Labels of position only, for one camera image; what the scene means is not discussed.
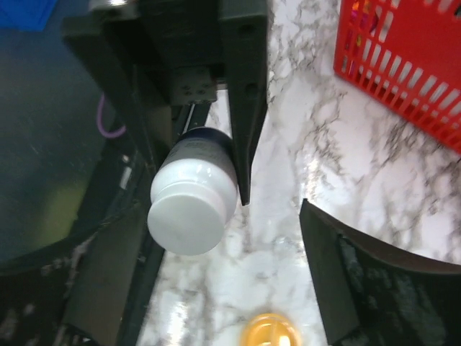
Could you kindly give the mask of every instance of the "gray marble veining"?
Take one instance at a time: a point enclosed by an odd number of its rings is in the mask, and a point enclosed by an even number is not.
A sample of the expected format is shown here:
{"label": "gray marble veining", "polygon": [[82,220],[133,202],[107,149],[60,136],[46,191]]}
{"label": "gray marble veining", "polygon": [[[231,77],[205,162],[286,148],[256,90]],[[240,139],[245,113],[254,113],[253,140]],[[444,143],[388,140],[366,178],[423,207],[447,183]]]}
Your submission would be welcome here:
{"label": "gray marble veining", "polygon": [[[279,312],[304,345],[326,345],[298,213],[303,198],[397,247],[461,264],[461,163],[454,152],[333,73],[337,0],[274,0],[269,111],[251,204],[214,250],[167,254],[139,346],[238,345]],[[208,125],[230,132],[225,92]]]}

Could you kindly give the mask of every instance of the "blue container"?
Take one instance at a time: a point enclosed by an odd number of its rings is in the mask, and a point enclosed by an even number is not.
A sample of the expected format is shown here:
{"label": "blue container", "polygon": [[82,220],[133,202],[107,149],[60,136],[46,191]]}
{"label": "blue container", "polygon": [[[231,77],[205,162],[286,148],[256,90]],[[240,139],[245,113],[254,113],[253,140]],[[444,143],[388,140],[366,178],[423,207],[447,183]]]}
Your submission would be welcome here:
{"label": "blue container", "polygon": [[0,0],[0,27],[42,31],[57,0]]}

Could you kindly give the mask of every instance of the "black plastic part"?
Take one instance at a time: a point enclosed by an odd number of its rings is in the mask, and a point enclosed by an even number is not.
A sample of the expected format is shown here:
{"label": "black plastic part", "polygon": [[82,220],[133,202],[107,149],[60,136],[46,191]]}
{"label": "black plastic part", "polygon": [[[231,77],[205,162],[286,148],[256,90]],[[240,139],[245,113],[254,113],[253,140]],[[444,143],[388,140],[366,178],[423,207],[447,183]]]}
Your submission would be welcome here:
{"label": "black plastic part", "polygon": [[300,221],[330,345],[461,345],[461,266],[386,244],[307,200]]}
{"label": "black plastic part", "polygon": [[329,345],[335,345],[360,326],[347,285],[336,234],[303,203],[300,213],[305,253]]}
{"label": "black plastic part", "polygon": [[111,102],[152,174],[172,144],[171,108],[145,71],[133,64],[110,26],[91,17],[63,21],[63,39]]}
{"label": "black plastic part", "polygon": [[63,323],[98,344],[115,346],[131,279],[138,261],[146,212],[135,204],[91,243],[72,289]]}
{"label": "black plastic part", "polygon": [[[135,19],[104,11],[69,18],[63,22],[63,39],[123,119],[153,174],[177,135],[171,128],[177,108],[169,105],[209,102],[216,84],[226,84],[233,158],[241,201],[248,204],[251,164],[267,111],[266,2],[137,4]],[[185,71],[203,73],[190,73],[186,85],[181,82]]]}
{"label": "black plastic part", "polygon": [[222,0],[220,33],[240,198],[250,201],[251,164],[267,112],[267,3]]}

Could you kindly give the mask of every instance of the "yellow object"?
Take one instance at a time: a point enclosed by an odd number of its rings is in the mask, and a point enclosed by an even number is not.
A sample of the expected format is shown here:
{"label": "yellow object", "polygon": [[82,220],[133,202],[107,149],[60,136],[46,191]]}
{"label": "yellow object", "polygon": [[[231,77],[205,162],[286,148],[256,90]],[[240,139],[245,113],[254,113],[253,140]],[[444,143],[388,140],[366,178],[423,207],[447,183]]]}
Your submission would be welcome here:
{"label": "yellow object", "polygon": [[301,346],[301,338],[292,323],[278,314],[253,318],[241,336],[241,346]]}

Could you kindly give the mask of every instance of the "white marble surface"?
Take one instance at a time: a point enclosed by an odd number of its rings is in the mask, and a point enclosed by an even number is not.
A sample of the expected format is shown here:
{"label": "white marble surface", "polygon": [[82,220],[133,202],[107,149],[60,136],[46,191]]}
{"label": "white marble surface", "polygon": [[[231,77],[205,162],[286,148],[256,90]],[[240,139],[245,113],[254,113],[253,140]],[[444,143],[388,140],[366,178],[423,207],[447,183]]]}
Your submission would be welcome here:
{"label": "white marble surface", "polygon": [[[460,157],[333,73],[339,4],[274,0],[269,111],[251,205],[197,257],[167,254],[139,346],[238,345],[280,312],[326,345],[298,213],[303,198],[402,249],[461,264]],[[210,126],[229,131],[224,92]]]}

